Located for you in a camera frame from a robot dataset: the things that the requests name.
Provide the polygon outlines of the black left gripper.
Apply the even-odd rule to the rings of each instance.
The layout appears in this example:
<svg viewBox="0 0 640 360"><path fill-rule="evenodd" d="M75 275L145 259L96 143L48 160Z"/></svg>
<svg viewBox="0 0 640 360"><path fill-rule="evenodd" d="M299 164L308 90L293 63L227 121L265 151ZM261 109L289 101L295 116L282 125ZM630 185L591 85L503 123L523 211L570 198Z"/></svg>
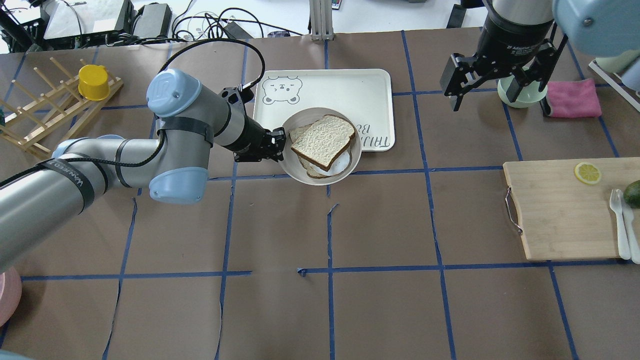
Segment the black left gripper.
<svg viewBox="0 0 640 360"><path fill-rule="evenodd" d="M286 142L287 134L283 127L268 132L252 118L244 116L240 136L227 149L233 152L236 163L262 160L279 163L284 161L284 156L278 150L283 150Z"/></svg>

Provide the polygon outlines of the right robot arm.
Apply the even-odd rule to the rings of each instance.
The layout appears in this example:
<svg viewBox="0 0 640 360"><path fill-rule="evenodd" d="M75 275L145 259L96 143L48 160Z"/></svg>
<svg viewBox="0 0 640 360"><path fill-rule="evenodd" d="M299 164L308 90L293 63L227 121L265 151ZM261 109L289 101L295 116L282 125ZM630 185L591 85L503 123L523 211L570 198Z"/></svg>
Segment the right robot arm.
<svg viewBox="0 0 640 360"><path fill-rule="evenodd" d="M547 117L598 117L589 82L551 82L562 51L572 43L608 58L639 48L637 0L462 0L461 7L484 7L487 18L475 54L451 54L439 81L453 111L473 89L500 80L506 103L542 95Z"/></svg>

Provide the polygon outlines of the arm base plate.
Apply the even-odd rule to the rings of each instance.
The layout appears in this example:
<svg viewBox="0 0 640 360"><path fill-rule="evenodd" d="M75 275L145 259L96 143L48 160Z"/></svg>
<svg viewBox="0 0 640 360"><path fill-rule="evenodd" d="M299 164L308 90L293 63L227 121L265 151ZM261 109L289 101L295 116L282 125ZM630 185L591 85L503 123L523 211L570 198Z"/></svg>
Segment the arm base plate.
<svg viewBox="0 0 640 360"><path fill-rule="evenodd" d="M631 90L627 90L626 86L622 84L622 78L617 73L608 73L603 70L599 64L594 60L589 63L589 68L595 74L597 74L606 84L614 89L626 102L633 107L637 112L640 112L639 92L636 91L635 95L631 94Z"/></svg>

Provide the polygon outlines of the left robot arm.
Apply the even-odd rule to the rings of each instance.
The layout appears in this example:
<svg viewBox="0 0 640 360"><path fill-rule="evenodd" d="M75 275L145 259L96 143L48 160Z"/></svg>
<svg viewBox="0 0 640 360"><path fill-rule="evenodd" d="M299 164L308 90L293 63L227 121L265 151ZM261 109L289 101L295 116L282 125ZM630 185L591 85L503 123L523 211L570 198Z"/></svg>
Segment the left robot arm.
<svg viewBox="0 0 640 360"><path fill-rule="evenodd" d="M250 98L250 89L216 93L185 71L160 71L146 92L156 139L66 140L52 158L1 183L1 271L111 189L147 188L169 204L200 202L214 145L233 152L236 162L282 161L285 130L265 129L247 115Z"/></svg>

